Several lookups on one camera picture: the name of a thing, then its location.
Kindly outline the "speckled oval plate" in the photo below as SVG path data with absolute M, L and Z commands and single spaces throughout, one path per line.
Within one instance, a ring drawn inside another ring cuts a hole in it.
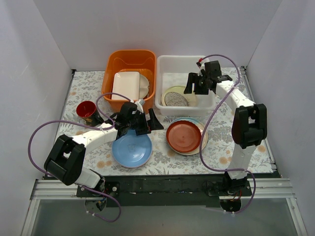
M 188 106 L 189 103 L 184 96 L 177 92 L 168 92 L 164 97 L 166 106 Z

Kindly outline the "red-brown round plate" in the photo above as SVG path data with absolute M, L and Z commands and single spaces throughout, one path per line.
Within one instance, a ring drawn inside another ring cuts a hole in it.
M 199 147 L 201 131 L 198 126 L 190 121 L 176 121 L 168 127 L 166 140 L 175 151 L 188 153 Z

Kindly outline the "blue beige plate with sprig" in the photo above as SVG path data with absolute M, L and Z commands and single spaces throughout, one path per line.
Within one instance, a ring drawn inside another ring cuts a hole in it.
M 207 145 L 207 142 L 208 142 L 208 134 L 207 134 L 207 132 L 204 131 L 204 125 L 203 125 L 203 123 L 200 122 L 200 121 L 198 121 L 198 120 L 196 120 L 196 119 L 194 119 L 194 118 L 189 118 L 189 117 L 175 119 L 175 120 L 173 121 L 173 123 L 176 122 L 176 121 L 180 121 L 180 120 L 187 120 L 187 121 L 190 121 L 190 122 L 194 123 L 194 124 L 195 124 L 196 126 L 198 126 L 198 128 L 200 129 L 201 135 L 202 135 L 203 133 L 205 133 L 205 134 L 204 134 L 203 141 L 202 141 L 202 149 L 204 149 L 205 146 Z M 177 151 L 176 151 L 176 152 L 179 153 L 179 154 L 183 154 L 183 155 L 193 155 L 193 154 L 199 153 L 199 147 L 197 147 L 195 150 L 193 150 L 193 151 L 191 151 L 191 152 L 188 152 L 188 153 L 180 153 L 180 152 L 177 152 Z

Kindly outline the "cream green plate with sprig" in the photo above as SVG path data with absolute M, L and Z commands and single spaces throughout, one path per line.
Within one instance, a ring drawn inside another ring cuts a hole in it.
M 173 86 L 173 87 L 168 88 L 161 96 L 162 105 L 166 106 L 165 102 L 164 102 L 164 97 L 168 92 L 177 92 L 186 98 L 186 100 L 189 103 L 188 107 L 196 107 L 198 105 L 198 99 L 197 99 L 196 95 L 193 93 L 192 94 L 184 94 L 184 90 L 185 90 L 184 86 Z

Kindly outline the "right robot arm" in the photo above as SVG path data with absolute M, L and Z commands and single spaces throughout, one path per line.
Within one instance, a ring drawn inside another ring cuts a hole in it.
M 221 191 L 232 196 L 246 187 L 252 154 L 267 136 L 267 108 L 248 99 L 237 88 L 239 81 L 222 74 L 217 60 L 204 62 L 200 59 L 196 64 L 199 72 L 189 73 L 184 93 L 208 95 L 213 92 L 234 113 L 231 128 L 234 151 L 220 187 Z

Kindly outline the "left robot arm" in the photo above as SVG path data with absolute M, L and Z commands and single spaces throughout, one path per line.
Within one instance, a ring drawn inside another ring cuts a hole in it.
M 60 135 L 44 163 L 44 169 L 67 186 L 84 185 L 93 196 L 101 196 L 105 185 L 100 174 L 83 167 L 85 155 L 103 144 L 120 139 L 129 130 L 134 130 L 137 136 L 163 130 L 152 108 L 148 110 L 150 119 L 146 119 L 144 103 L 143 99 L 127 101 L 119 112 L 94 130 L 72 137 Z

